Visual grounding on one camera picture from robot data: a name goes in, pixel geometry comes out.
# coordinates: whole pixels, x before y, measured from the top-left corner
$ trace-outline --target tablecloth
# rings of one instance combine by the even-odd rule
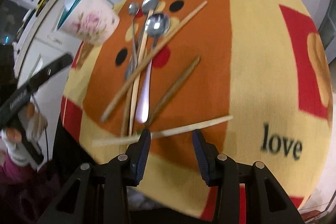
[[[64,89],[63,126],[100,164],[119,152],[115,145],[93,148],[91,143],[120,135],[125,98],[107,122],[100,117],[125,81],[132,52],[127,8],[133,1],[143,0],[115,5],[120,23],[102,46],[85,50],[87,45],[81,45]],[[169,15],[174,28],[203,1],[161,0],[158,11]],[[150,130],[233,115],[232,121],[202,130],[207,142],[236,162],[264,162],[299,207],[319,179],[331,137],[330,74],[314,22],[301,0],[207,1],[153,60],[150,109],[201,56]],[[139,14],[135,21],[138,36],[145,16]],[[86,59],[77,66],[81,51],[87,52]],[[137,189],[165,206],[211,220],[216,188],[208,188],[201,178],[191,136],[152,140]]]

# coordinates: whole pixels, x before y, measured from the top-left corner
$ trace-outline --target person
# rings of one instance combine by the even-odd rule
[[[32,103],[23,110],[28,119],[27,139],[36,144],[47,127],[47,119]],[[7,147],[0,166],[0,223],[35,224],[60,189],[56,173],[43,165],[39,172],[34,170],[25,155],[18,149],[21,133],[15,128],[1,132]]]

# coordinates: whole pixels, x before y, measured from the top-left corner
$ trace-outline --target black eye print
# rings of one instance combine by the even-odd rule
[[[122,63],[124,63],[127,57],[127,49],[123,48],[118,52],[117,57],[115,58],[115,65],[119,67]]]
[[[181,10],[183,6],[184,6],[183,0],[176,0],[169,6],[169,11],[171,11],[172,13],[177,12]]]

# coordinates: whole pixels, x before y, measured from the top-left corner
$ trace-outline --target screw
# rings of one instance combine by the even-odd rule
[[[118,156],[118,160],[120,160],[120,161],[124,161],[124,160],[127,160],[127,155],[126,154],[121,154],[121,155],[119,155]]]
[[[81,165],[81,169],[82,169],[83,171],[88,170],[89,168],[90,168],[90,165],[89,165],[88,163],[85,163],[85,164],[82,164],[82,165]]]
[[[224,154],[218,154],[217,158],[218,158],[219,160],[222,160],[222,161],[227,160],[227,156],[224,155]]]
[[[258,167],[259,169],[263,169],[265,167],[265,165],[261,161],[257,161],[255,163],[255,166]]]

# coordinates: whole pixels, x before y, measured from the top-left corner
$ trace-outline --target flower pattern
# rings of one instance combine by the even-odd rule
[[[87,15],[81,13],[78,21],[74,21],[71,26],[84,41],[97,42],[106,30],[106,19],[101,16],[101,11],[93,11]]]

